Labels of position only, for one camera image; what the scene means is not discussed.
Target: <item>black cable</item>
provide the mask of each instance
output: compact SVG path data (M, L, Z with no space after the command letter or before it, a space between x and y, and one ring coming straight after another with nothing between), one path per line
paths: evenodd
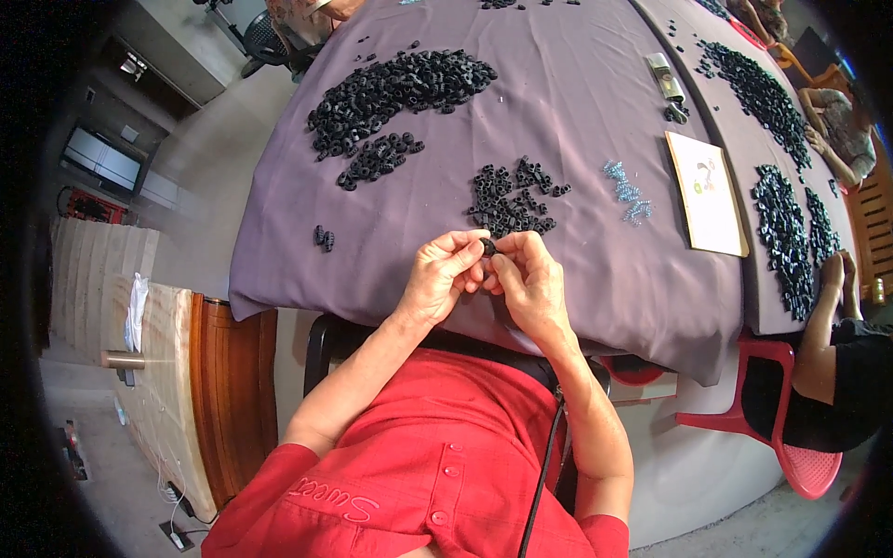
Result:
M555 444L555 433L558 430L558 420L561 419L563 411L564 397L558 396L558 412L555 413L555 419L552 421L552 430L549 432L549 441L546 446L546 458L543 459L543 467L539 472L537 492L533 495L533 504L530 505L530 514L527 516L527 525L524 526L524 537L521 539L521 548L518 549L518 558L524 558L524 556L527 555L527 544L530 542L530 535L533 533L533 521L537 517L539 498L543 495L543 487L546 485L546 473L549 467L549 459L552 457L552 446Z
M199 523L204 523L205 525L211 525L212 523L214 523L214 520L217 519L217 516L219 516L221 514L223 509L226 508L227 504L232 502L232 499L235 497L236 497L236 495L233 495L233 496L230 496L229 498L227 498L226 502L224 502L223 505L221 506L221 509L217 510L217 513L214 514L214 516L211 518L210 521L202 521L202 520L198 519L197 517L196 517L196 521L198 521Z
M56 194L56 212L59 213L60 217L68 217L68 215L66 215L61 209L59 209L59 200L62 199L62 194L65 193L65 190L71 190L73 192L74 188L71 186L65 186L61 190L59 190L58 194Z

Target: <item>gray shirt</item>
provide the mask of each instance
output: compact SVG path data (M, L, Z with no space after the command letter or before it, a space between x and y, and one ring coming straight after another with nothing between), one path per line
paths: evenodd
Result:
M853 123L853 105L837 89L816 89L825 105L822 120L828 129L828 145L850 170L864 179L878 161L869 132Z

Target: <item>plastic bag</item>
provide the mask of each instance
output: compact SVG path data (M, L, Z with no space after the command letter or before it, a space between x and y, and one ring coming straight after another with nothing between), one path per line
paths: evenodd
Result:
M130 306L127 320L124 321L124 343L131 352L140 353L143 348L143 311L149 294L149 278L134 274L133 289L130 290Z

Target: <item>black clothing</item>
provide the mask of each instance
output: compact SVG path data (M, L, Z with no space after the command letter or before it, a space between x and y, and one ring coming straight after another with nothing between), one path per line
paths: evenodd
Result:
M831 333L837 348L834 405L803 397L791 389L782 439L790 446L820 452L845 452L862 444L893 413L893 326L847 318ZM803 333L761 337L799 348ZM745 420L772 439L781 395L781 365L752 358L741 393Z

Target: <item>red shirt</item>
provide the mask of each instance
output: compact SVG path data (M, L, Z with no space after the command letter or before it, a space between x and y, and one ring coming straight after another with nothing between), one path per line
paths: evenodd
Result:
M277 447L202 556L392 558L432 541L448 558L516 556L556 409L521 371L417 349L324 459ZM629 543L619 519L578 523L544 491L527 555L626 556Z

